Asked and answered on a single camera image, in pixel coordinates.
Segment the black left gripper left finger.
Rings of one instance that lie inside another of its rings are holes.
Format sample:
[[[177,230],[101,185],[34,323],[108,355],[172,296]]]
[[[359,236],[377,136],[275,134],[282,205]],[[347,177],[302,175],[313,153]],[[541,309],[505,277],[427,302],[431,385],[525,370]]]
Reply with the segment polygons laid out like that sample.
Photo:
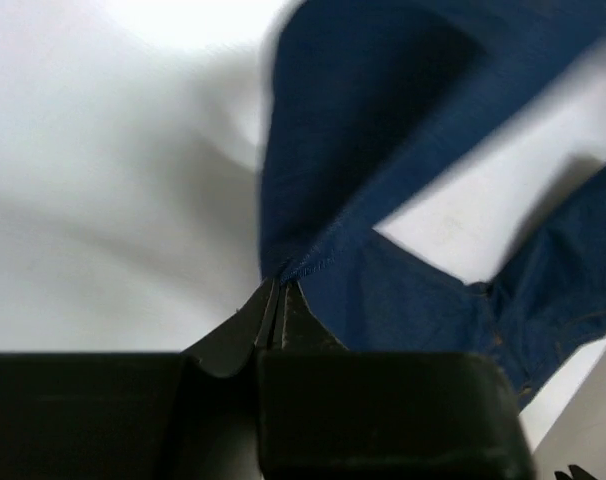
[[[186,350],[0,353],[0,479],[257,479],[265,281]]]

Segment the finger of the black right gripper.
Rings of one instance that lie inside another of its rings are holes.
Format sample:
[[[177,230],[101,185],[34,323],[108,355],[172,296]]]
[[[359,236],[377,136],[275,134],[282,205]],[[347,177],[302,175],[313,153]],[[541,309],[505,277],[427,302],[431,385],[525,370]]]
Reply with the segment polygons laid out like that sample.
[[[562,458],[555,462],[553,469],[555,480],[599,480],[592,469],[587,469],[575,459]]]

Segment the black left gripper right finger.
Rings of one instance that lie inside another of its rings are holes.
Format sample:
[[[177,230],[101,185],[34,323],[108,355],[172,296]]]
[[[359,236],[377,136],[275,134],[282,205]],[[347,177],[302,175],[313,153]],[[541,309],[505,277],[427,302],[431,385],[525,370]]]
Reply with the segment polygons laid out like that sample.
[[[282,287],[256,357],[267,479],[532,479],[510,386],[467,353],[352,352]]]

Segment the dark blue denim trousers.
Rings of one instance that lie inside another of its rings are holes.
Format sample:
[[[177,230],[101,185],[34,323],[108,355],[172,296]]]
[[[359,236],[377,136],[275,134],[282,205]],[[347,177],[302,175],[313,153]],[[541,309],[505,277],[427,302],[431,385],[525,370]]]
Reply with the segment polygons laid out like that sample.
[[[374,227],[606,34],[606,1],[306,1],[275,52],[264,277],[357,351],[475,352],[528,405],[606,335],[606,166],[487,283]]]

